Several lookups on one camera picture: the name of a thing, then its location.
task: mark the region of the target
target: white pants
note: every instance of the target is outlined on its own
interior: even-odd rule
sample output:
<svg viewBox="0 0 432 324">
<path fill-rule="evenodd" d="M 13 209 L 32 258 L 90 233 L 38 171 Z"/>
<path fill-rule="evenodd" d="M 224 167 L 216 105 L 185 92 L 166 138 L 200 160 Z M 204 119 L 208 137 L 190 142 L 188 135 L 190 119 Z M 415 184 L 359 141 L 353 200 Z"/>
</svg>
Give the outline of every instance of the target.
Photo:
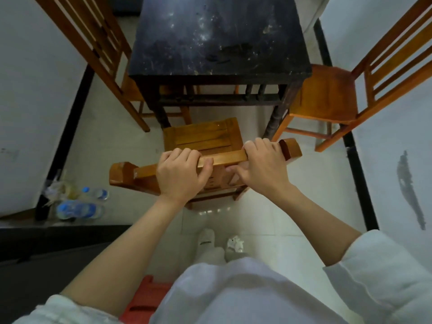
<svg viewBox="0 0 432 324">
<path fill-rule="evenodd" d="M 221 247 L 214 247 L 211 243 L 199 245 L 194 264 L 207 263 L 209 265 L 225 265 L 236 259 L 249 257 L 247 252 L 224 251 Z"/>
</svg>

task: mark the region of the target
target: left hand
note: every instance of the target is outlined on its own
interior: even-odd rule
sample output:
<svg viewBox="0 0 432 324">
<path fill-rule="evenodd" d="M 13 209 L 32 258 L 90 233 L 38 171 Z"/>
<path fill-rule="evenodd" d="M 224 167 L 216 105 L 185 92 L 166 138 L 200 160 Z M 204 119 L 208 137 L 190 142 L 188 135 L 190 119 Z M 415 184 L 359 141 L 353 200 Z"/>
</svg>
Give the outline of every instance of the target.
<svg viewBox="0 0 432 324">
<path fill-rule="evenodd" d="M 162 153 L 156 171 L 161 197 L 184 206 L 204 188 L 213 172 L 213 159 L 206 161 L 198 175 L 200 157 L 199 151 L 189 148 Z"/>
</svg>

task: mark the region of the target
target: white sneaker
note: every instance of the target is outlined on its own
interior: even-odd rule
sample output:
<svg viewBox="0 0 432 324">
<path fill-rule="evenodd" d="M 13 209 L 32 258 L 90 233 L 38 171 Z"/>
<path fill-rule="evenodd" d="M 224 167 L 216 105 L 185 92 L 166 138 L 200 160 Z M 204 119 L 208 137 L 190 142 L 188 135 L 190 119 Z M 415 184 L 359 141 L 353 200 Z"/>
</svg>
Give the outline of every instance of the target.
<svg viewBox="0 0 432 324">
<path fill-rule="evenodd" d="M 198 235 L 198 245 L 215 246 L 215 231 L 212 229 L 202 229 Z"/>
</svg>

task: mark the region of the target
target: plastic bottle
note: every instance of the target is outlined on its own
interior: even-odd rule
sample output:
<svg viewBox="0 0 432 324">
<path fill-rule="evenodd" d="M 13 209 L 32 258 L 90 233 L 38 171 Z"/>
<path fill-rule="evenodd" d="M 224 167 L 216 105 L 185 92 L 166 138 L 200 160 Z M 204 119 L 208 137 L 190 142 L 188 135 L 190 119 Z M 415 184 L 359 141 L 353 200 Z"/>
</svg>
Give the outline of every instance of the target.
<svg viewBox="0 0 432 324">
<path fill-rule="evenodd" d="M 82 191 L 98 200 L 107 200 L 109 197 L 109 192 L 104 189 L 90 189 L 89 187 L 84 187 Z"/>
<path fill-rule="evenodd" d="M 68 218 L 91 218 L 101 217 L 105 208 L 91 202 L 82 202 L 79 200 L 66 200 L 57 206 L 56 215 L 59 219 Z"/>
</svg>

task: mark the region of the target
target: right hand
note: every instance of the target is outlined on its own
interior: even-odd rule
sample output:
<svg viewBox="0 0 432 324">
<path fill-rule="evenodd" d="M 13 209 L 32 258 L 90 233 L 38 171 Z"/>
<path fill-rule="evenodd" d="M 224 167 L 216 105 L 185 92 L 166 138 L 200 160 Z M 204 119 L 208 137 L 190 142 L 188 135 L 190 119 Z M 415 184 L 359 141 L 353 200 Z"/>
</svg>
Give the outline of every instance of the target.
<svg viewBox="0 0 432 324">
<path fill-rule="evenodd" d="M 243 147 L 248 154 L 249 168 L 239 165 L 227 167 L 235 172 L 247 186 L 270 200 L 286 194 L 294 186 L 288 180 L 286 162 L 278 142 L 256 138 Z"/>
</svg>

